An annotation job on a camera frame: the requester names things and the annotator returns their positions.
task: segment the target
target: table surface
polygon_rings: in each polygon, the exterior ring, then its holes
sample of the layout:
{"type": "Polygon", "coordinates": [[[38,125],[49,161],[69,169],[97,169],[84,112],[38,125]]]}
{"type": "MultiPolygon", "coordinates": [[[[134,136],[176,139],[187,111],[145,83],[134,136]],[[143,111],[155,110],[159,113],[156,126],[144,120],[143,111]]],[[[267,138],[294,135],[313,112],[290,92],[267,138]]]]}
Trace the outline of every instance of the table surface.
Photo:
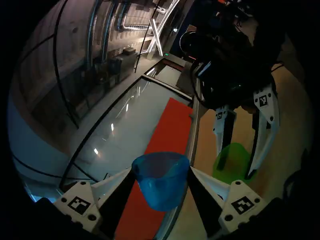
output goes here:
{"type": "MultiPolygon", "coordinates": [[[[314,125],[311,103],[298,80],[285,67],[277,69],[272,75],[278,92],[280,129],[256,177],[249,184],[266,202],[275,197],[282,197],[284,181],[300,168],[303,151],[311,148],[314,125]]],[[[252,116],[242,108],[235,111],[237,120],[232,142],[242,144],[251,152],[254,140],[252,116]]],[[[212,175],[216,159],[216,137],[212,131],[214,120],[213,110],[208,110],[200,120],[194,162],[195,168],[209,175],[212,175]]],[[[179,217],[168,237],[168,240],[179,239],[207,239],[189,189],[179,217]]]]}

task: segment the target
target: metal frame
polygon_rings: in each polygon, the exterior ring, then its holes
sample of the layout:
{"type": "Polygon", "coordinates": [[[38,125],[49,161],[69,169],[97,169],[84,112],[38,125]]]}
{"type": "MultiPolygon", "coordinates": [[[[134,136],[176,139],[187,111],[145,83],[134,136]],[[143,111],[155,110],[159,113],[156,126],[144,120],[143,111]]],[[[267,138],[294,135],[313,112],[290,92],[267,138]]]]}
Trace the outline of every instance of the metal frame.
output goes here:
{"type": "Polygon", "coordinates": [[[182,98],[184,98],[184,99],[186,99],[186,100],[192,101],[192,97],[190,97],[189,95],[187,95],[187,94],[179,91],[178,89],[175,89],[174,87],[172,87],[172,86],[170,86],[170,85],[168,85],[168,84],[166,84],[166,83],[164,83],[164,82],[161,82],[161,81],[159,81],[159,80],[157,80],[157,79],[155,79],[155,78],[152,78],[152,77],[150,77],[150,76],[147,76],[147,75],[145,75],[145,74],[143,74],[142,77],[143,77],[143,78],[147,78],[148,81],[150,81],[150,82],[154,82],[154,83],[156,83],[156,84],[158,84],[158,85],[161,85],[161,86],[163,86],[163,87],[165,87],[165,88],[167,88],[167,89],[169,89],[169,90],[177,93],[180,97],[182,97],[182,98]]]}
{"type": "Polygon", "coordinates": [[[59,69],[58,69],[58,62],[57,62],[57,38],[58,38],[58,29],[59,29],[59,23],[60,23],[60,19],[64,10],[64,7],[66,6],[68,0],[65,0],[62,7],[60,8],[57,20],[56,20],[56,25],[54,27],[54,34],[53,34],[53,48],[52,48],[52,55],[53,55],[53,64],[54,64],[54,72],[56,74],[56,78],[57,78],[57,84],[62,96],[62,100],[64,102],[64,105],[67,108],[68,111],[68,116],[70,118],[70,120],[72,121],[72,123],[76,126],[77,129],[79,129],[79,126],[76,122],[76,120],[74,119],[74,116],[70,110],[70,107],[68,105],[67,99],[66,99],[66,95],[64,94],[63,91],[63,87],[62,87],[62,83],[60,80],[60,75],[59,75],[59,69]]]}
{"type": "MultiPolygon", "coordinates": [[[[196,90],[199,93],[201,93],[201,87],[200,87],[199,80],[197,80],[197,82],[196,82],[196,90]]],[[[203,108],[204,107],[199,103],[197,98],[194,98],[193,99],[193,113],[192,113],[192,116],[190,116],[192,118],[192,124],[191,124],[189,139],[188,139],[188,146],[187,146],[186,153],[185,153],[187,158],[190,160],[190,166],[193,166],[194,158],[196,156],[200,119],[203,116],[203,114],[205,113],[205,111],[203,111],[203,108]]],[[[183,200],[181,201],[181,204],[178,207],[176,207],[175,209],[173,209],[165,214],[164,219],[162,221],[162,224],[161,224],[156,236],[154,237],[154,239],[166,240],[169,237],[169,235],[170,235],[170,233],[171,233],[171,231],[172,231],[172,229],[178,219],[178,216],[180,214],[182,205],[184,203],[184,199],[187,194],[187,189],[188,189],[188,187],[186,186],[185,194],[183,196],[183,200]]]]}
{"type": "Polygon", "coordinates": [[[93,60],[92,60],[92,44],[93,44],[93,36],[94,36],[94,27],[95,21],[97,17],[98,10],[102,4],[103,0],[96,0],[91,9],[91,17],[88,23],[88,35],[87,35],[87,46],[86,46],[86,69],[89,70],[92,68],[93,60]]]}
{"type": "Polygon", "coordinates": [[[109,43],[109,36],[110,36],[110,26],[112,25],[112,19],[113,16],[116,13],[116,10],[119,6],[119,3],[117,0],[112,0],[111,6],[109,7],[106,21],[105,21],[105,27],[104,27],[104,33],[103,33],[103,39],[102,39],[102,54],[101,54],[101,62],[105,62],[107,60],[107,52],[108,52],[108,43],[109,43]]]}
{"type": "MultiPolygon", "coordinates": [[[[162,0],[159,0],[157,6],[155,7],[155,9],[153,11],[153,14],[152,14],[151,18],[153,18],[154,15],[156,14],[156,10],[157,10],[157,8],[158,8],[158,6],[159,6],[159,4],[161,2],[162,2],[162,0]]],[[[150,27],[150,24],[148,25],[148,29],[146,30],[146,33],[144,34],[144,38],[143,38],[143,41],[142,41],[142,44],[141,44],[141,48],[140,48],[140,52],[139,52],[139,55],[138,55],[138,60],[137,60],[137,63],[136,63],[136,67],[134,68],[134,73],[137,72],[137,68],[138,68],[138,63],[139,63],[140,56],[141,56],[142,47],[143,47],[144,41],[146,40],[146,36],[147,36],[148,30],[149,30],[149,27],[150,27]]]]}

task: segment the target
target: orange-red mat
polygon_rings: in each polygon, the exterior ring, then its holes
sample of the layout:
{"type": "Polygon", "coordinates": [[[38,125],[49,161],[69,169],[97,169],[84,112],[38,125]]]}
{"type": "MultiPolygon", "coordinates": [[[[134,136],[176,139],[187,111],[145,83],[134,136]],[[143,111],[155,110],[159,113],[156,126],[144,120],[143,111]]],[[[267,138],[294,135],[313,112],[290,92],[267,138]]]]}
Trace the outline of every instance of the orange-red mat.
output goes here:
{"type": "MultiPolygon", "coordinates": [[[[190,114],[191,108],[170,98],[144,153],[184,154],[191,127],[190,114]]],[[[136,181],[116,229],[116,240],[153,239],[164,214],[148,206],[136,181]]]]}

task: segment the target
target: pipe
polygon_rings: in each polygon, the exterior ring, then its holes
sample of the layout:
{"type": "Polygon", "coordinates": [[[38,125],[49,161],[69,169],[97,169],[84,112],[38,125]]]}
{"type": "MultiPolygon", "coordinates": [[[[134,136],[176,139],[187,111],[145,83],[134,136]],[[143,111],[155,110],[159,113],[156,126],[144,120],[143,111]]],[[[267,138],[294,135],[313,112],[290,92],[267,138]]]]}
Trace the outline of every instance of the pipe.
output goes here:
{"type": "Polygon", "coordinates": [[[151,29],[148,24],[130,24],[126,25],[127,14],[121,18],[121,24],[118,26],[119,31],[142,31],[151,29]]]}
{"type": "Polygon", "coordinates": [[[95,23],[97,20],[97,13],[102,4],[103,0],[96,0],[91,9],[90,21],[88,24],[88,35],[87,35],[87,46],[86,46],[86,68],[87,70],[92,68],[92,44],[95,23]]]}
{"type": "MultiPolygon", "coordinates": [[[[120,32],[123,32],[123,31],[142,31],[142,30],[151,29],[149,24],[126,24],[126,18],[127,18],[127,14],[128,14],[130,6],[131,6],[130,3],[123,4],[123,7],[120,12],[119,19],[118,19],[118,26],[117,26],[118,31],[120,31],[120,32]]],[[[161,14],[166,13],[166,9],[162,8],[160,6],[157,6],[154,9],[156,9],[156,11],[161,14]]]]}
{"type": "Polygon", "coordinates": [[[108,42],[109,42],[109,36],[110,36],[110,25],[112,22],[112,19],[116,13],[116,10],[118,8],[118,1],[113,0],[111,3],[111,6],[107,13],[107,19],[105,21],[105,28],[103,33],[103,39],[102,39],[102,56],[101,56],[101,62],[105,62],[107,59],[107,52],[108,52],[108,42]]]}
{"type": "Polygon", "coordinates": [[[165,8],[163,8],[163,7],[157,6],[156,8],[157,8],[156,11],[157,11],[158,13],[166,14],[166,12],[167,12],[167,10],[166,10],[165,8]]]}

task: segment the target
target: black cable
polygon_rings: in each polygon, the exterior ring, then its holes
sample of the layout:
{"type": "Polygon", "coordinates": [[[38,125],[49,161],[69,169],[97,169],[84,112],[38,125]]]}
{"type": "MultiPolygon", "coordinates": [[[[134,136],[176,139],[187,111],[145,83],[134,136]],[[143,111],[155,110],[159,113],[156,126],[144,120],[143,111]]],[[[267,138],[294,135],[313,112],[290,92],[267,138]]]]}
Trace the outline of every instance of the black cable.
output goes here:
{"type": "Polygon", "coordinates": [[[193,71],[196,69],[196,67],[199,65],[198,61],[194,61],[193,64],[191,65],[191,68],[190,68],[190,80],[191,80],[191,86],[193,88],[193,91],[194,91],[194,95],[196,96],[197,100],[205,107],[205,108],[208,108],[210,109],[210,107],[207,106],[207,104],[205,102],[203,102],[198,93],[197,93],[197,90],[196,90],[196,86],[194,85],[194,81],[193,81],[193,71]]]}
{"type": "Polygon", "coordinates": [[[71,110],[70,110],[70,107],[68,105],[68,102],[67,102],[67,99],[66,99],[66,96],[64,95],[64,92],[63,92],[63,88],[62,88],[62,84],[61,84],[61,80],[60,80],[60,75],[59,75],[59,70],[58,70],[58,62],[57,62],[57,37],[58,37],[58,28],[59,28],[59,22],[60,22],[60,19],[61,19],[61,16],[62,16],[62,12],[63,12],[63,9],[64,7],[66,6],[66,3],[68,2],[68,0],[65,0],[61,9],[60,9],[60,12],[58,14],[58,17],[57,17],[57,20],[56,20],[56,25],[54,27],[54,36],[53,36],[53,50],[52,50],[52,55],[53,55],[53,64],[54,64],[54,72],[56,74],[56,78],[57,78],[57,84],[58,84],[58,87],[59,87],[59,90],[60,90],[60,93],[62,95],[62,100],[64,102],[64,105],[66,106],[67,108],[67,111],[70,115],[70,120],[73,122],[73,124],[76,126],[77,129],[79,129],[79,126],[78,124],[76,123],[76,120],[74,119],[72,113],[71,113],[71,110]]]}
{"type": "MultiPolygon", "coordinates": [[[[62,178],[62,177],[57,176],[57,175],[53,175],[53,174],[50,174],[50,173],[41,172],[41,171],[39,171],[39,170],[36,170],[36,169],[28,166],[28,165],[25,164],[24,162],[20,161],[20,160],[13,154],[13,152],[11,152],[11,154],[12,154],[13,158],[14,158],[15,160],[17,160],[18,163],[20,163],[22,166],[26,167],[26,168],[29,169],[29,170],[32,170],[32,171],[34,171],[34,172],[37,172],[37,173],[39,173],[39,174],[46,175],[46,176],[52,177],[52,178],[62,178]]],[[[90,180],[90,179],[87,179],[87,178],[67,178],[67,179],[69,179],[69,180],[90,180]]]]}
{"type": "Polygon", "coordinates": [[[54,34],[48,36],[47,38],[45,38],[44,40],[42,40],[41,42],[39,42],[36,46],[34,46],[31,50],[29,50],[26,55],[20,60],[19,65],[22,64],[24,62],[24,60],[30,56],[30,54],[32,54],[32,52],[34,50],[36,50],[38,47],[40,47],[42,44],[44,44],[46,41],[50,40],[51,38],[53,38],[54,34]]]}
{"type": "Polygon", "coordinates": [[[271,72],[274,72],[275,70],[277,70],[277,69],[279,69],[279,68],[281,68],[283,66],[284,66],[284,64],[281,64],[280,66],[277,66],[275,69],[273,69],[271,72]]]}

